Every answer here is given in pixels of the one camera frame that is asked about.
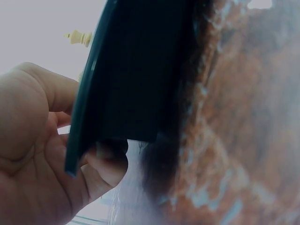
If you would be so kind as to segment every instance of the skin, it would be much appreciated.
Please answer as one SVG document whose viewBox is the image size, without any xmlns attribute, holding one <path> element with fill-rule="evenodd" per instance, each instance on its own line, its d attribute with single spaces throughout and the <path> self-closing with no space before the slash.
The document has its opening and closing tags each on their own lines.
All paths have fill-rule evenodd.
<svg viewBox="0 0 300 225">
<path fill-rule="evenodd" d="M 0 224 L 59 225 L 114 188 L 128 167 L 125 154 L 91 149 L 76 178 L 64 173 L 78 82 L 32 63 L 0 76 Z"/>
</svg>

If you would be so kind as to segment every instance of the finger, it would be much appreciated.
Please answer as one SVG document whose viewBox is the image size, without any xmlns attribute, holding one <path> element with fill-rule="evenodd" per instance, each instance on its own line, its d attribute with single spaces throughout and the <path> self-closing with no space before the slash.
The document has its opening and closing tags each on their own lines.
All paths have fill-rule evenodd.
<svg viewBox="0 0 300 225">
<path fill-rule="evenodd" d="M 82 167 L 82 166 L 84 166 L 84 165 L 87 165 L 89 162 L 88 162 L 88 160 L 87 160 L 87 158 L 86 157 L 83 157 L 81 160 L 80 160 L 80 162 L 79 162 L 79 167 Z"/>
<path fill-rule="evenodd" d="M 32 76 L 43 88 L 50 112 L 70 114 L 78 89 L 78 82 L 61 76 L 33 63 L 23 63 L 15 67 Z"/>
<path fill-rule="evenodd" d="M 57 128 L 62 128 L 71 123 L 71 116 L 64 112 L 56 112 Z"/>
<path fill-rule="evenodd" d="M 108 148 L 103 148 L 101 154 L 91 150 L 86 158 L 88 164 L 81 171 L 92 202 L 118 185 L 127 171 L 128 161 L 122 151 L 115 154 Z"/>
<path fill-rule="evenodd" d="M 89 195 L 85 184 L 85 178 L 81 171 L 78 171 L 77 176 L 71 177 L 63 171 L 66 155 L 66 147 L 58 145 L 55 139 L 51 139 L 51 146 L 56 146 L 45 151 L 45 159 L 48 165 L 55 174 L 55 179 L 59 182 L 65 194 L 69 199 L 72 216 L 89 203 Z"/>
<path fill-rule="evenodd" d="M 64 146 L 67 146 L 67 142 L 69 139 L 69 134 L 60 135 L 61 142 Z"/>
</svg>

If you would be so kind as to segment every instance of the black plastic piece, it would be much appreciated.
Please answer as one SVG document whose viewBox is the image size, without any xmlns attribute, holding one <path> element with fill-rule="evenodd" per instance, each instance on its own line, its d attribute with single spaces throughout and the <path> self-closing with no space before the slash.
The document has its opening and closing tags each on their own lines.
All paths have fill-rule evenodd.
<svg viewBox="0 0 300 225">
<path fill-rule="evenodd" d="M 162 127 L 188 0 L 108 0 L 84 69 L 65 170 L 96 141 L 154 142 Z"/>
</svg>

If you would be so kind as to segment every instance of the blurry brown surface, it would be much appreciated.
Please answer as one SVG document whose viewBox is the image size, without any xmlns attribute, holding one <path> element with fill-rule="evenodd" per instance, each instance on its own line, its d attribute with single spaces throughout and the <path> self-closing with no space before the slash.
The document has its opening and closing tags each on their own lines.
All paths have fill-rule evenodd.
<svg viewBox="0 0 300 225">
<path fill-rule="evenodd" d="M 180 145 L 130 144 L 111 224 L 300 224 L 300 2 L 260 1 L 198 1 Z"/>
</svg>

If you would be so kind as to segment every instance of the hand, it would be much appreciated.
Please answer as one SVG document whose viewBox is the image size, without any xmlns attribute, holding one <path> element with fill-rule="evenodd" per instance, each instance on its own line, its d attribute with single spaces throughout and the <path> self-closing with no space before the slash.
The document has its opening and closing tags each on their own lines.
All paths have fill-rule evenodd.
<svg viewBox="0 0 300 225">
<path fill-rule="evenodd" d="M 126 173 L 125 154 L 90 150 L 76 178 L 64 172 L 78 83 L 23 63 L 0 76 L 0 224 L 57 225 L 115 187 Z"/>
</svg>

